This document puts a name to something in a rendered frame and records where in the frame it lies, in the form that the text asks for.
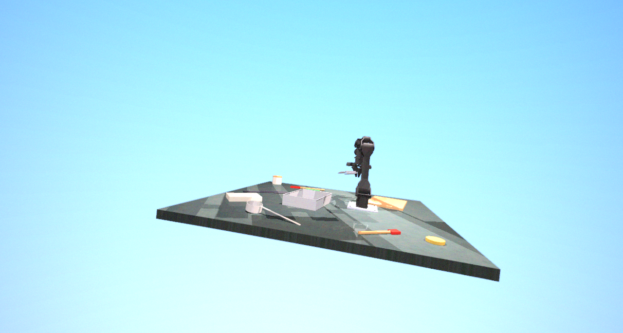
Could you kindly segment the yellow flat disc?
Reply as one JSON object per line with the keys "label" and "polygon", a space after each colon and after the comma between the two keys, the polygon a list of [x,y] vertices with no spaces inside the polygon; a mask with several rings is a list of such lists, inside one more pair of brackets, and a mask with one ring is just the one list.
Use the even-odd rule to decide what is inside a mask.
{"label": "yellow flat disc", "polygon": [[433,244],[436,244],[436,245],[441,245],[441,246],[445,245],[445,240],[443,240],[441,238],[438,238],[436,236],[426,236],[426,240],[427,240],[427,242],[433,243]]}

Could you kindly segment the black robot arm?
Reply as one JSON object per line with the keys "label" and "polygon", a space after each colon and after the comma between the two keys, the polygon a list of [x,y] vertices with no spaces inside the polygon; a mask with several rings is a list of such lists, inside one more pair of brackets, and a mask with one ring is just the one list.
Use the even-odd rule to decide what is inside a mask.
{"label": "black robot arm", "polygon": [[[368,144],[369,143],[369,144]],[[356,207],[363,207],[367,209],[368,198],[371,199],[371,184],[368,181],[369,161],[372,152],[374,151],[374,142],[370,136],[363,136],[361,139],[355,141],[354,154],[363,157],[361,168],[361,180],[355,189]]]}

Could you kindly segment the white measuring scoop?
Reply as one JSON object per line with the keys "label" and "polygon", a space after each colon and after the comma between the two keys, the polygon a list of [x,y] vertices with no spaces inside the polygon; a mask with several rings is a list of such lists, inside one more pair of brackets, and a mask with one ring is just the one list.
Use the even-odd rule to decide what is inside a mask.
{"label": "white measuring scoop", "polygon": [[[258,201],[248,201],[247,205],[246,205],[246,210],[248,212],[251,212],[251,213],[260,213],[260,212],[262,212],[262,208],[264,208],[266,210],[269,210],[266,207],[263,207],[263,204],[261,202],[258,202]],[[269,210],[269,211],[271,211],[271,210]],[[273,212],[273,211],[271,211],[271,212]],[[273,212],[273,213],[275,213],[276,215],[279,215],[276,212]],[[279,215],[279,216],[282,216],[282,215]],[[282,216],[282,217],[287,219],[287,220],[290,220],[289,218],[286,218],[285,216]],[[292,220],[290,220],[290,221],[292,221]],[[292,222],[294,222],[294,221],[292,221]],[[294,223],[298,224],[297,222],[294,222]],[[301,225],[301,224],[298,224],[298,225]]]}

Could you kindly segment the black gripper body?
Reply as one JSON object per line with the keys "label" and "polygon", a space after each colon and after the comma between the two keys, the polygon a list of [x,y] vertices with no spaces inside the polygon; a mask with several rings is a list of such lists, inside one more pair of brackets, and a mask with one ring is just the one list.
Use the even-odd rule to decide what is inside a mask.
{"label": "black gripper body", "polygon": [[352,166],[353,168],[360,167],[362,168],[363,157],[355,156],[355,163],[347,162],[347,166]]}

